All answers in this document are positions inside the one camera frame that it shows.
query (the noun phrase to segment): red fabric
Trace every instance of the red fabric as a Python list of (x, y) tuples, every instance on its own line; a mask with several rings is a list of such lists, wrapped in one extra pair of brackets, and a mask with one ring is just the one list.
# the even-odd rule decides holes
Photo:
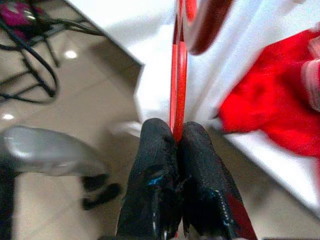
[(320, 70), (311, 46), (319, 36), (305, 30), (267, 46), (220, 107), (223, 130), (260, 129), (280, 146), (320, 159), (320, 113), (312, 104), (319, 98), (320, 106)]

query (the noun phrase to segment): silver object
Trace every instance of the silver object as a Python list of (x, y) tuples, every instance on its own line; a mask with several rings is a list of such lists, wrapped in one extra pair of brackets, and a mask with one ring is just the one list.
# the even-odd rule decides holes
[(26, 126), (13, 126), (0, 134), (0, 164), (50, 176), (107, 173), (102, 157), (86, 143), (61, 132)]

